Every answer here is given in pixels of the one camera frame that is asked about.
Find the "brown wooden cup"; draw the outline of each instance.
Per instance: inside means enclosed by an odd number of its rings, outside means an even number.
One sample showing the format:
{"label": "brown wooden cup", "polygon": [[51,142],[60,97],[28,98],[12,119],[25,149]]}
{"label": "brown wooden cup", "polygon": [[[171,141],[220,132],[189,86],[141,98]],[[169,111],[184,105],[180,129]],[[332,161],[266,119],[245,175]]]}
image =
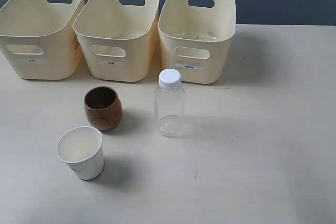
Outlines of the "brown wooden cup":
{"label": "brown wooden cup", "polygon": [[109,87],[91,89],[84,98],[85,114],[91,125],[100,131],[118,126],[122,106],[116,91]]}

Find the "white bottle cap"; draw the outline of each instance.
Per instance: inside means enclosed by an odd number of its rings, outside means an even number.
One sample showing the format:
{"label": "white bottle cap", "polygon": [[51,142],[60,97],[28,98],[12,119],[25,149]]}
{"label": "white bottle cap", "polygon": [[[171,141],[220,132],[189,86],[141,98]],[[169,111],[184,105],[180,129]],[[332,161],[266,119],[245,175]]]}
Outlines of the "white bottle cap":
{"label": "white bottle cap", "polygon": [[159,75],[159,85],[162,89],[177,89],[181,85],[181,74],[176,69],[162,70]]}

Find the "paper cup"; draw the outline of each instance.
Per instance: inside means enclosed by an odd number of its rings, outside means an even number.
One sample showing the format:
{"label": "paper cup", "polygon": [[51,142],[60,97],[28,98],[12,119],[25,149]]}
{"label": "paper cup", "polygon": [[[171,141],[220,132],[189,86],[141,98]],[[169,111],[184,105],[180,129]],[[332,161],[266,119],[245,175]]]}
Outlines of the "paper cup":
{"label": "paper cup", "polygon": [[57,156],[77,176],[91,180],[104,168],[103,136],[96,128],[83,126],[65,133],[57,144]]}

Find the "clear plastic bottle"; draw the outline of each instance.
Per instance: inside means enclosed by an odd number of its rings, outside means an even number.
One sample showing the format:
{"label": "clear plastic bottle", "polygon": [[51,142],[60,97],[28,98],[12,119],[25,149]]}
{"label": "clear plastic bottle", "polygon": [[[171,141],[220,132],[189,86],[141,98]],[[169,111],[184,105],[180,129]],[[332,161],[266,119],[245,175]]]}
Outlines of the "clear plastic bottle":
{"label": "clear plastic bottle", "polygon": [[159,85],[155,89],[155,127],[165,136],[174,136],[183,128],[184,89],[181,74],[175,69],[160,73]]}

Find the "table surface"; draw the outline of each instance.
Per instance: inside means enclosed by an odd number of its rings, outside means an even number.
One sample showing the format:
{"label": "table surface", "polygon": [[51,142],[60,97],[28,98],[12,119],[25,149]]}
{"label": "table surface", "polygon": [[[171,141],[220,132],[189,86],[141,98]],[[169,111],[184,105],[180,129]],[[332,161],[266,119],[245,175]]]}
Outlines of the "table surface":
{"label": "table surface", "polygon": [[[153,126],[158,50],[137,83],[98,80],[83,59],[63,81],[27,81],[1,56],[1,223],[336,223],[335,39],[335,27],[237,25],[220,80],[183,83],[175,138]],[[124,117],[84,182],[56,144],[89,125],[83,98],[101,85]]]}

